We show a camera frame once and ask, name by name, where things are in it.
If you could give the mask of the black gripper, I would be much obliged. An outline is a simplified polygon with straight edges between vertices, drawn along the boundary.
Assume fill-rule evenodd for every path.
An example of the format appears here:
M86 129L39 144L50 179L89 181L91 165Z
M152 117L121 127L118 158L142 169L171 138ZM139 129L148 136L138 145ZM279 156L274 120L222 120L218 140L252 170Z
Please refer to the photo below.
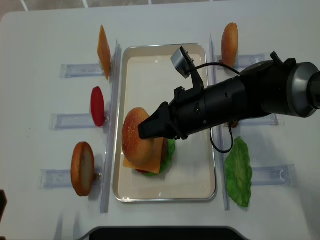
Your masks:
M244 116L244 84L238 76L204 87L198 72L191 73L193 88L174 90L170 104L163 102L138 125L141 139L179 138L239 120Z

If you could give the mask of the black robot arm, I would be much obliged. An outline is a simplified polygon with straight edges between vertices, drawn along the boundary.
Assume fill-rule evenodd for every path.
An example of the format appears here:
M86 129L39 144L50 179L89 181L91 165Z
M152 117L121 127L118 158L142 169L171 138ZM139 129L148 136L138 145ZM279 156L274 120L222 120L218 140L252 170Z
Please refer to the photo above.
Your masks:
M271 60L205 87L184 48L179 48L171 61L182 76L191 78L193 87L176 88L174 99L163 102L138 126L142 139L185 140L218 125L269 114L307 118L320 107L320 72L310 62L281 61L272 53Z

